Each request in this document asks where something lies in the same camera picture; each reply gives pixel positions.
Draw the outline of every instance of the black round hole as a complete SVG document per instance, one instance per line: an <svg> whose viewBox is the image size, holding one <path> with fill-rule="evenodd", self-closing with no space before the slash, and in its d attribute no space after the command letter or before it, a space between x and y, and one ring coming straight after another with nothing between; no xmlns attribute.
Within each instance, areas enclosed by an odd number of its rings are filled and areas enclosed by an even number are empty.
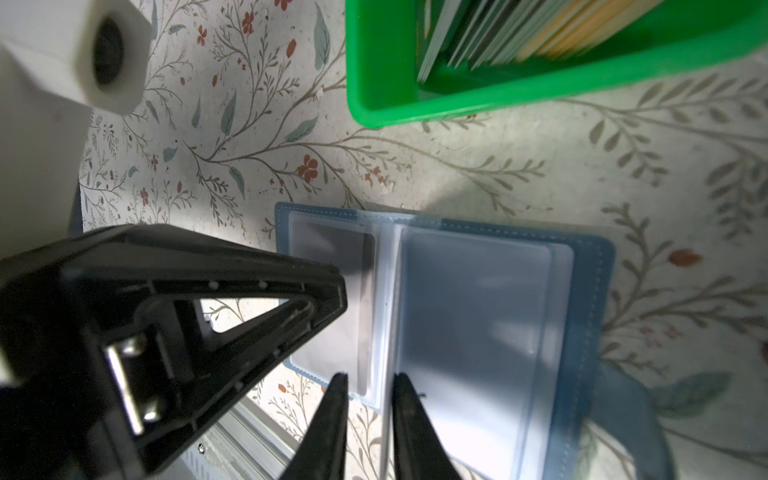
<svg viewBox="0 0 768 480"><path fill-rule="evenodd" d="M123 35L120 33L120 28L114 20L107 18L96 32L94 45L96 82L102 87L112 83L123 68L124 57Z"/></svg>

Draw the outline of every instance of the floral tablecloth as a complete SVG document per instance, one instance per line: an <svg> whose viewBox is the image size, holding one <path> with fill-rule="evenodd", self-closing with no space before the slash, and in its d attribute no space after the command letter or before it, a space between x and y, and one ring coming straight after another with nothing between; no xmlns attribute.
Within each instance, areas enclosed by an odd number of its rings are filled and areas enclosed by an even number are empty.
<svg viewBox="0 0 768 480"><path fill-rule="evenodd" d="M768 476L766 53L373 131L346 106L343 2L139 7L154 30L144 99L93 113L87 229L172 223L273 250L289 201L603 234L617 267L600 357L649 387L680 477ZM248 398L301 439L321 395L279 367ZM378 477L380 426L350 406L348 478ZM576 476L634 466L588 422Z"/></svg>

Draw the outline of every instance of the green tray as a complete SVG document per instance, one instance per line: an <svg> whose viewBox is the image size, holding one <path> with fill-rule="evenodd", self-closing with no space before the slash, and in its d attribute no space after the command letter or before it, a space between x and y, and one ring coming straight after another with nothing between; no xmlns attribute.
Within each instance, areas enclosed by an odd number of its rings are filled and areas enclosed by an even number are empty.
<svg viewBox="0 0 768 480"><path fill-rule="evenodd" d="M458 69L416 84L415 0L347 0L347 102L383 127L601 90L702 68L768 41L768 0L666 0L586 55Z"/></svg>

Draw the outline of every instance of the metal bolt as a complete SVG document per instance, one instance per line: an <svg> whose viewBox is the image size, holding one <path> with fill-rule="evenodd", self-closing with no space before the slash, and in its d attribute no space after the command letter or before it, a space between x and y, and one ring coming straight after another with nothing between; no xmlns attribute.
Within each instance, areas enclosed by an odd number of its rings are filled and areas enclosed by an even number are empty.
<svg viewBox="0 0 768 480"><path fill-rule="evenodd" d="M141 418L145 423L159 422L165 412L165 399L161 396L154 396L144 403L141 409Z"/></svg>
<svg viewBox="0 0 768 480"><path fill-rule="evenodd" d="M147 336L143 333L126 338L117 344L120 356L132 359L139 356L147 349Z"/></svg>

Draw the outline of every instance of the table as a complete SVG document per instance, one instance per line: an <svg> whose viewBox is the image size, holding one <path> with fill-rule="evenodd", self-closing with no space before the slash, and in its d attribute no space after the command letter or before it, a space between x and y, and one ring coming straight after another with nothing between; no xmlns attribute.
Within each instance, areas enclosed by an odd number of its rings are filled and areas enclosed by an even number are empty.
<svg viewBox="0 0 768 480"><path fill-rule="evenodd" d="M274 204L292 201L603 234L617 266L600 356L651 389L680 477L768 475L766 51L373 131L346 106L343 2L139 6L144 99L91 117L86 229L172 223L273 250ZM322 394L280 367L248 398L301 439ZM377 478L381 419L356 403L349 418L347 476ZM587 422L576 477L634 467Z"/></svg>

